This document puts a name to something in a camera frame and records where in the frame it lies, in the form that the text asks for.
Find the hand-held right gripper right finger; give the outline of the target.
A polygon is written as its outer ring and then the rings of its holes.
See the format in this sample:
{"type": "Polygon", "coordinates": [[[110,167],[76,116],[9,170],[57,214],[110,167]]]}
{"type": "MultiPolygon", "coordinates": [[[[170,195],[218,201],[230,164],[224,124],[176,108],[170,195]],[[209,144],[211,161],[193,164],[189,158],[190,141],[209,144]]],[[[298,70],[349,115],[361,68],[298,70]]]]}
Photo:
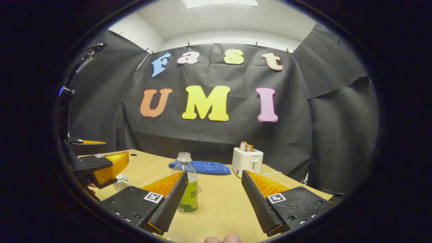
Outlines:
{"type": "Polygon", "coordinates": [[[309,222],[333,205],[305,187],[289,189],[248,170],[242,172],[242,186],[268,237],[309,222]]]}

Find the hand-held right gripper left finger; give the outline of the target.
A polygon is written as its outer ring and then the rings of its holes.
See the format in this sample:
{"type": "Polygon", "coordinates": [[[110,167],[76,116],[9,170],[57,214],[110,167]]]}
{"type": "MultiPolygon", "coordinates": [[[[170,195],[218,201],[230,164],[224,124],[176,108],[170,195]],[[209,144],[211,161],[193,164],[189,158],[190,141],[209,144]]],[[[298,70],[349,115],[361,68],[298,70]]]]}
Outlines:
{"type": "Polygon", "coordinates": [[[188,173],[179,171],[143,188],[128,186],[101,201],[101,206],[126,223],[154,234],[169,230],[188,185],[188,173]]]}

